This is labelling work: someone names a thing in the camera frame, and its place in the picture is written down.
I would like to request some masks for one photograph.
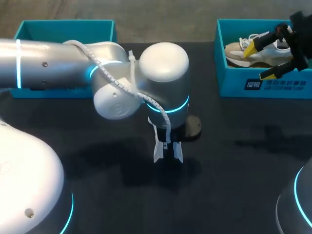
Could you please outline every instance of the white sneaker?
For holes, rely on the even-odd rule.
[[[248,39],[239,39],[239,42],[228,44],[224,48],[225,56],[228,61],[240,66],[250,67],[257,62],[266,63],[269,66],[281,65],[292,59],[291,50],[285,40],[280,42],[275,41],[273,44],[264,47],[264,49],[258,53],[255,53],[247,58],[244,58],[243,51],[256,37],[261,37],[263,34],[251,34]]]

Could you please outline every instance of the blue cardboard box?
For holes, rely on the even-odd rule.
[[[84,44],[117,42],[113,20],[26,20],[14,39],[63,43],[78,40]],[[58,90],[10,89],[14,98],[92,98],[91,87]]]
[[[214,40],[214,61],[221,97],[239,98],[312,98],[312,63],[301,72],[294,70],[280,79],[260,80],[267,68],[232,68],[226,61],[224,46],[248,38],[250,34],[274,31],[289,20],[218,19]]]

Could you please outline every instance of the cable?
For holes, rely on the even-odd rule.
[[[93,53],[89,50],[89,48],[87,46],[85,46],[84,44],[82,44],[81,42],[77,41],[77,40],[68,40],[66,42],[64,42],[63,44],[70,44],[70,45],[75,45],[76,47],[78,47],[79,49],[82,50],[82,52],[88,56],[97,66],[98,68],[103,72],[103,74],[109,79],[109,81],[111,83],[114,83],[117,87],[119,87],[120,89],[122,89],[123,91],[135,96],[135,97],[139,97],[143,100],[145,100],[146,102],[149,102],[150,104],[152,104],[156,109],[158,109],[161,113],[161,115],[163,116],[165,123],[166,123],[166,143],[170,143],[170,133],[171,133],[171,123],[170,123],[170,119],[167,115],[167,113],[165,112],[165,110],[161,107],[161,105],[159,105],[158,102],[156,102],[154,99],[152,99],[151,97],[140,93],[139,91],[134,92],[128,88],[126,88],[125,86],[123,86],[122,84],[120,84],[117,80],[114,79],[114,77],[105,69],[105,67],[103,66],[103,64],[93,55]]]
[[[135,61],[136,58],[133,55],[132,50],[129,51],[129,61],[130,61],[130,81],[132,84],[132,91],[138,93],[136,77],[135,77]]]

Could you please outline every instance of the concrete floor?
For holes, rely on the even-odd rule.
[[[119,42],[211,41],[217,18],[287,19],[311,0],[0,0],[0,33],[22,20],[114,19]]]

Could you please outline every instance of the black tabletop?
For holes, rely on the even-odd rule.
[[[136,58],[149,44],[124,44]],[[277,234],[275,205],[312,153],[312,101],[220,98],[214,44],[180,43],[190,58],[190,114],[202,135],[181,168],[153,163],[145,106],[101,118],[79,99],[0,98],[0,116],[48,143],[75,196],[78,234]]]

